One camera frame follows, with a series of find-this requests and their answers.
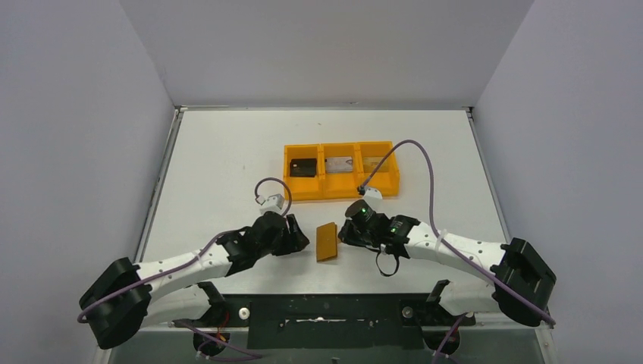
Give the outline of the tan leather card holder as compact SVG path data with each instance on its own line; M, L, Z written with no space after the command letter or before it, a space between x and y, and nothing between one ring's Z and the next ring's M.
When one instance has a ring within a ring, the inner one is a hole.
M316 262L327 262L338 256L337 224L329 222L320 225L315 231Z

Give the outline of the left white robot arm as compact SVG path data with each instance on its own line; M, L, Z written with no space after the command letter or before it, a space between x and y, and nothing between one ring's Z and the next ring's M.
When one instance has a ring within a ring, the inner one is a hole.
M205 294L196 301L194 312L213 324L222 318L224 302L212 295L207 280L229 277L265 256L298 253L308 245L295 215L266 212L252 225L223 231L188 253L137 264L127 257L116 259L81 296L77 321L89 325L100 348L111 349L156 323L152 305L194 286Z

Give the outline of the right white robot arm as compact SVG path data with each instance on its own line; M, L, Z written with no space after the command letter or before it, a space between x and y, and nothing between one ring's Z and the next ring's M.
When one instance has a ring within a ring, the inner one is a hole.
M500 312L524 326L554 324L547 305L557 277L530 242L461 237L409 216L387 217L363 199L349 206L345 217L338 233L345 244L395 260L435 262L476 277L475 284L457 286L443 281L438 285L439 295L426 303L433 322L443 324L469 312Z

